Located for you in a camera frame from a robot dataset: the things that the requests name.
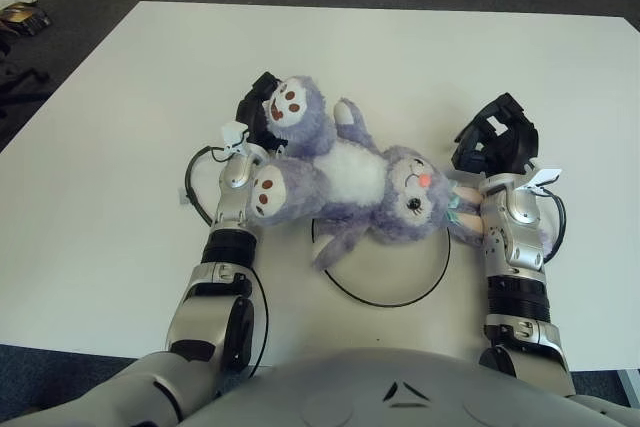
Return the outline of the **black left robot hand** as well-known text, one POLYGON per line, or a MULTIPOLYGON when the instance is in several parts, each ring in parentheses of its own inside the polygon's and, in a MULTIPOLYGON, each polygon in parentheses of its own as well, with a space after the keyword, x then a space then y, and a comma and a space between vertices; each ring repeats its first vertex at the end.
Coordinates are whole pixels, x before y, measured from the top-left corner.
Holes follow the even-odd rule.
POLYGON ((248 141, 259 145, 267 151, 276 151, 286 147, 287 140, 280 139, 267 129, 267 118, 263 103, 267 102, 279 85, 279 80, 269 72, 264 72, 253 84, 251 90, 240 101, 236 118, 237 122, 247 126, 248 141))

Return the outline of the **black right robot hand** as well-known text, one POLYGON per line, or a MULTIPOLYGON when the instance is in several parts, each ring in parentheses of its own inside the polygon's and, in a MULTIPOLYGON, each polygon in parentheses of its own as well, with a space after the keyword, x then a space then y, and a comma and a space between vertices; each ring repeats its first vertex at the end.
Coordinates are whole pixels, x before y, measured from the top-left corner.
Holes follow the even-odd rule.
POLYGON ((481 109, 456 136, 456 170, 487 177, 526 173, 538 156, 539 135, 523 107, 506 92, 481 109))

